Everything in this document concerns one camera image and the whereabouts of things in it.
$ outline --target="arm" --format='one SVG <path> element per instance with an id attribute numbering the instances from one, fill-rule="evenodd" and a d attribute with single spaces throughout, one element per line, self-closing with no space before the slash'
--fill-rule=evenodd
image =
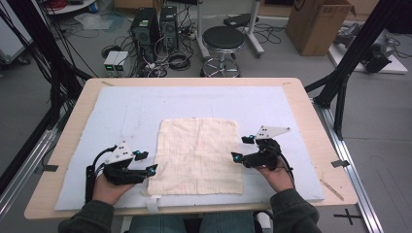
<path id="1" fill-rule="evenodd" d="M 82 207 L 82 210 L 60 222 L 59 233 L 94 233 L 111 232 L 115 205 L 121 196 L 134 184 L 114 185 L 104 175 L 96 179 L 93 198 Z"/>
<path id="2" fill-rule="evenodd" d="M 273 232 L 321 232 L 316 223 L 319 212 L 305 201 L 293 187 L 288 172 L 278 167 L 274 171 L 257 168 L 276 194 L 270 198 L 273 211 Z"/>

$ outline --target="jeans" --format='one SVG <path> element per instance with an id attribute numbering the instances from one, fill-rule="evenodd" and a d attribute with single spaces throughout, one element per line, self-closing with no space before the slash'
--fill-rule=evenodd
<path id="1" fill-rule="evenodd" d="M 185 233 L 179 215 L 134 216 L 129 233 Z M 252 212 L 213 213 L 203 216 L 200 233 L 255 233 Z"/>

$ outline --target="folded cloth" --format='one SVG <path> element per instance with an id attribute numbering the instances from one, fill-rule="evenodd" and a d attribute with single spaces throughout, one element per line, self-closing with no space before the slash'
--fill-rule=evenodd
<path id="1" fill-rule="evenodd" d="M 177 118 L 160 125 L 156 175 L 150 195 L 243 193 L 237 123 L 230 119 Z"/>

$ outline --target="hand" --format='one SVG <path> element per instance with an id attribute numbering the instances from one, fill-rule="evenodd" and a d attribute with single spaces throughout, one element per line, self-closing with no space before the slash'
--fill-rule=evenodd
<path id="1" fill-rule="evenodd" d="M 294 188 L 292 179 L 284 167 L 278 167 L 274 171 L 270 171 L 266 167 L 257 167 L 256 169 L 266 178 L 277 193 Z"/>
<path id="2" fill-rule="evenodd" d="M 106 177 L 102 174 L 96 179 L 92 200 L 106 202 L 113 206 L 119 201 L 124 193 L 134 185 L 135 183 L 114 185 L 107 181 Z"/>

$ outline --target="sleeve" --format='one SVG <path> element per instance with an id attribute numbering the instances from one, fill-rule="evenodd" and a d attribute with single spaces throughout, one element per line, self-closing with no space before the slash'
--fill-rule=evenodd
<path id="1" fill-rule="evenodd" d="M 111 232 L 112 220 L 115 208 L 101 202 L 90 201 L 82 207 L 82 210 L 60 222 L 59 233 L 100 233 Z"/>
<path id="2" fill-rule="evenodd" d="M 294 189 L 287 189 L 270 198 L 273 211 L 273 232 L 317 233 L 319 212 Z"/>

